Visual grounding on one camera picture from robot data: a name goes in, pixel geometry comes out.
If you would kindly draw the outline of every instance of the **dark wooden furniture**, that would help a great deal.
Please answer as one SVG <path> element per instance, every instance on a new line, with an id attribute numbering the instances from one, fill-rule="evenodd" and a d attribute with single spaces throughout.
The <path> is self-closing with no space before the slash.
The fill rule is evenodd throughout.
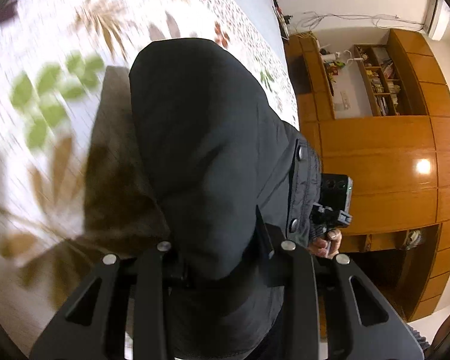
<path id="1" fill-rule="evenodd" d="M 349 119 L 335 118 L 311 34 L 291 36 L 285 53 L 294 66 L 302 59 L 310 79 L 311 93 L 295 89 L 300 132 L 320 154 L 325 173 L 354 180 L 354 218 L 341 251 L 405 320 L 414 321 L 435 310 L 450 275 L 450 92 L 422 35 L 391 30 L 383 47 L 397 68 L 392 79 L 402 87 L 398 106 L 390 104 L 391 116 L 376 110 L 375 117 Z M 423 161 L 430 164 L 426 172 L 418 168 Z M 426 241 L 405 250 L 413 230 Z"/>

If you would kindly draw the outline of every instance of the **bookshelf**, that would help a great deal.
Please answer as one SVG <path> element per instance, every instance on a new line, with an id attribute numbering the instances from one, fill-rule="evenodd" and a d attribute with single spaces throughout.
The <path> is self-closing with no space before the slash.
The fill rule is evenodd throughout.
<path id="1" fill-rule="evenodd" d="M 354 57 L 373 116 L 414 115 L 398 69 L 382 44 L 356 44 Z"/>

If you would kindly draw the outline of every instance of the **cable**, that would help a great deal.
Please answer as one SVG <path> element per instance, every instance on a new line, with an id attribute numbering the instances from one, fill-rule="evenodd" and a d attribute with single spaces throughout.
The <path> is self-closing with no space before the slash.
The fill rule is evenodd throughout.
<path id="1" fill-rule="evenodd" d="M 295 29 L 296 30 L 298 30 L 298 27 L 301 27 L 303 29 L 307 29 L 308 31 L 312 31 L 315 28 L 317 28 L 318 25 L 326 17 L 337 17 L 337 18 L 342 19 L 342 20 L 370 20 L 375 27 L 381 28 L 381 29 L 404 28 L 405 27 L 405 26 L 382 27 L 382 26 L 379 25 L 380 21 L 382 21 L 382 20 L 397 21 L 399 23 L 410 24 L 410 25 L 419 25 L 421 27 L 420 27 L 420 29 L 416 30 L 417 32 L 423 30 L 423 27 L 425 26 L 424 23 L 420 23 L 420 22 L 412 21 L 412 20 L 405 20 L 405 19 L 401 19 L 397 15 L 392 16 L 392 15 L 387 15 L 387 14 L 380 14 L 380 15 L 371 16 L 371 15 L 360 15 L 360 14 L 356 14 L 356 15 L 336 15 L 334 13 L 327 13 L 327 14 L 319 15 L 315 11 L 307 11 L 307 12 L 303 12 L 303 14 L 304 15 L 310 15 L 310 17 L 305 17 L 305 18 L 301 19 L 295 25 Z"/>

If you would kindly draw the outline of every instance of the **bed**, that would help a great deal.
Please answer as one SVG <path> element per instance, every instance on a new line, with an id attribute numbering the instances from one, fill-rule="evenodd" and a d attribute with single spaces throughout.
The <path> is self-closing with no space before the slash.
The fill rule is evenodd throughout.
<path id="1" fill-rule="evenodd" d="M 298 127 L 272 0 L 0 7 L 0 323 L 25 354 L 92 264 L 167 234 L 141 170 L 128 69 L 151 41 L 179 37 L 228 50 Z"/>

